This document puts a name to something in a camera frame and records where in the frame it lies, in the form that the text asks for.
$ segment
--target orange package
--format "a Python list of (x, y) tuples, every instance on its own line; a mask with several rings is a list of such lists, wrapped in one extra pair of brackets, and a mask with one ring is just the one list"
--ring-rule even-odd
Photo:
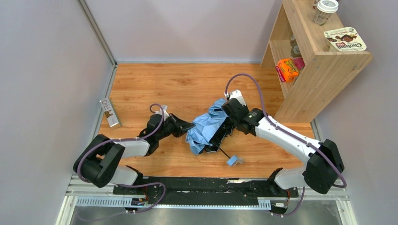
[(296, 76), (299, 75), (299, 69), (297, 69), (296, 65), (291, 59), (279, 60), (275, 68), (279, 79), (281, 79), (283, 82), (291, 82)]

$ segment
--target gray floor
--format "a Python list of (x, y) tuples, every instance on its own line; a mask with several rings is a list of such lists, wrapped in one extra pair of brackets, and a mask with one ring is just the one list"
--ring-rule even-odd
[[(291, 201), (292, 210), (297, 202)], [(98, 219), (123, 211), (121, 208), (76, 207), (81, 218)], [(99, 222), (84, 222), (73, 217), (72, 225), (341, 225), (334, 201), (304, 201), (290, 217), (276, 218), (259, 210), (192, 210), (153, 209), (148, 212), (122, 214)]]

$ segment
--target cup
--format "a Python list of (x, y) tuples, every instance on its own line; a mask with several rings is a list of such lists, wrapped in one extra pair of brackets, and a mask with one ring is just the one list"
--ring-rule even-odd
[(320, 0), (316, 5), (314, 23), (322, 26), (329, 17), (337, 12), (338, 2), (336, 0)]

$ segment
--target blue fabric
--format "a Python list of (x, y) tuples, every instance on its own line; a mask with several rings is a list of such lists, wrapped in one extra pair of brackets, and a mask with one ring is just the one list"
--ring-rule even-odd
[(218, 99), (209, 108), (208, 113), (198, 116), (192, 122), (195, 124), (195, 127), (188, 130), (185, 142), (189, 144), (194, 154), (199, 154), (205, 145), (211, 145), (209, 143), (210, 139), (227, 118), (227, 114), (221, 108), (225, 102), (224, 98)]

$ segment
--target wooden surface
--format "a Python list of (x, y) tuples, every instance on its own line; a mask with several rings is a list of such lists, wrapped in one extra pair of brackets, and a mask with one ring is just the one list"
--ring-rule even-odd
[(337, 94), (371, 61), (369, 52), (329, 51), (324, 32), (343, 28), (337, 14), (319, 26), (313, 22), (313, 0), (283, 0), (262, 67), (291, 58), (290, 35), (294, 33), (306, 66), (296, 82), (280, 82), (285, 101), (276, 114), (280, 122), (312, 121)]
[[(258, 64), (119, 64), (109, 96), (122, 127), (111, 130), (104, 119), (99, 133), (112, 138), (136, 136), (151, 115), (149, 105), (168, 105), (168, 112), (192, 121), (208, 111), (214, 101), (223, 98), (225, 85), (234, 74), (253, 75), (262, 87), (267, 112), (274, 115), (283, 96), (275, 69)], [(240, 89), (250, 109), (260, 107), (258, 92), (247, 77), (238, 77), (230, 91)], [(312, 137), (308, 123), (286, 124), (303, 135)], [(230, 155), (245, 163), (228, 166), (221, 152), (194, 155), (181, 138), (167, 137), (160, 141), (156, 152), (148, 157), (123, 159), (145, 176), (248, 177), (266, 178), (276, 168), (292, 168), (301, 163), (290, 153), (258, 137), (234, 130), (222, 143)]]

